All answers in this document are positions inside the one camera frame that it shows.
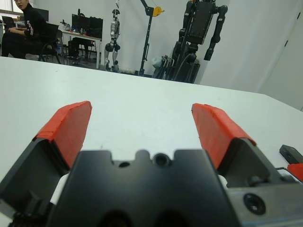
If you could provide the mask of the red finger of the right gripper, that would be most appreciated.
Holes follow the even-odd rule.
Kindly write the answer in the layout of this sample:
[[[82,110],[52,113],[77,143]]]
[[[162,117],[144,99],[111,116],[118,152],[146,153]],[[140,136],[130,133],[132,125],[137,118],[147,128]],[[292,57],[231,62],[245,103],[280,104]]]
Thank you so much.
[[[301,182],[303,181],[303,163],[289,164],[287,170]]]

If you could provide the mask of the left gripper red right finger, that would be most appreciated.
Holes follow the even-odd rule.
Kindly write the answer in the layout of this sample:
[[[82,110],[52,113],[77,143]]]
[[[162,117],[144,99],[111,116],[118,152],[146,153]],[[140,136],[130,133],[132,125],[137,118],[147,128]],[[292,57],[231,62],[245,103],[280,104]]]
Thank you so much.
[[[195,103],[192,115],[201,146],[218,174],[226,179],[227,187],[258,187],[289,182],[224,110]]]

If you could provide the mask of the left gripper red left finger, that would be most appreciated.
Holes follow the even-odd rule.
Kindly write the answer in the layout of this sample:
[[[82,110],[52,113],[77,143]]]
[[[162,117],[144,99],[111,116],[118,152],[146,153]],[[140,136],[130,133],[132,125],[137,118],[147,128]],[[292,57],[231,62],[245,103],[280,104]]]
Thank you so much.
[[[92,106],[89,101],[66,105],[33,137],[0,183],[0,211],[44,218],[51,197],[85,140]]]

